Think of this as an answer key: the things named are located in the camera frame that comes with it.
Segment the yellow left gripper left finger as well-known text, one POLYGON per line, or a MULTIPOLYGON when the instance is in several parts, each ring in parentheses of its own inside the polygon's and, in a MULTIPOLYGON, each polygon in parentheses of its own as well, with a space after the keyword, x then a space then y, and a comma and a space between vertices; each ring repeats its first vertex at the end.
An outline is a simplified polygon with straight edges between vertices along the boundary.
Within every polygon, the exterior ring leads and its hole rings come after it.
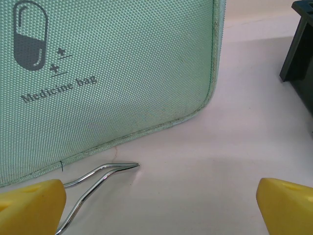
POLYGON ((0 235, 55 235, 66 204, 58 179, 0 193, 0 235))

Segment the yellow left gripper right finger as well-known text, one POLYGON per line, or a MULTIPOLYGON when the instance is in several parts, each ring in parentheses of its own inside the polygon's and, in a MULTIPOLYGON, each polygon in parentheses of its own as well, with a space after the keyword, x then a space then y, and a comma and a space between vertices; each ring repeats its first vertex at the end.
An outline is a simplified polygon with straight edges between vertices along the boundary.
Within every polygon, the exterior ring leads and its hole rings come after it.
POLYGON ((256 200, 269 235, 313 235, 313 188, 262 178, 256 200))

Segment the black bin with blue legos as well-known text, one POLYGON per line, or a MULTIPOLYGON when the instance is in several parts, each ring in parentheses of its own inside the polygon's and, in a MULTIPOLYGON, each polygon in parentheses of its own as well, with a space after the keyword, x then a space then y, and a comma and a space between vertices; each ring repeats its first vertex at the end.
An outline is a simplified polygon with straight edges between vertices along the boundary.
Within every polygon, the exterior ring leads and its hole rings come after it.
POLYGON ((300 21, 279 76, 292 84, 313 117, 313 0, 298 0, 291 7, 300 21))

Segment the metal scissor tongs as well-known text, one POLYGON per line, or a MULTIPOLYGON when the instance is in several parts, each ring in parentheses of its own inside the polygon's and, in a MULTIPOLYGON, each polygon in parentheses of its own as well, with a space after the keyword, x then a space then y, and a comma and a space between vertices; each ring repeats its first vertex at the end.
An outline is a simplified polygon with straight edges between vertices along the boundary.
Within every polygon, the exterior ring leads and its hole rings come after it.
POLYGON ((82 207, 82 205, 87 201, 87 199, 95 193, 96 190, 98 190, 106 180, 108 180, 111 176, 114 174, 124 171, 124 170, 129 170, 132 168, 139 167, 139 163, 107 163, 107 164, 102 164, 92 171, 88 172, 87 174, 79 177, 76 180, 73 180, 71 182, 63 184, 64 188, 72 188, 75 187, 82 182, 86 181, 88 178, 96 175, 99 173, 101 170, 111 168, 107 173, 105 173, 103 176, 101 176, 83 195, 78 199, 68 216, 66 217, 65 221, 59 226, 57 229, 55 235, 62 235, 65 230, 69 227, 69 225, 73 222, 74 218, 76 217, 78 211, 82 207))

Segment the mint green medicine bag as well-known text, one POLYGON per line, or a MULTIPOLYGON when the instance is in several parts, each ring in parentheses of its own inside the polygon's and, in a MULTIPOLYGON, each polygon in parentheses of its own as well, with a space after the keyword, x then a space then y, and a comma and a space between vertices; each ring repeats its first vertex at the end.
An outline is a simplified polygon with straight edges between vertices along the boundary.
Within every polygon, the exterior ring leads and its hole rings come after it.
POLYGON ((213 96, 226 0, 0 0, 0 187, 182 123, 213 96))

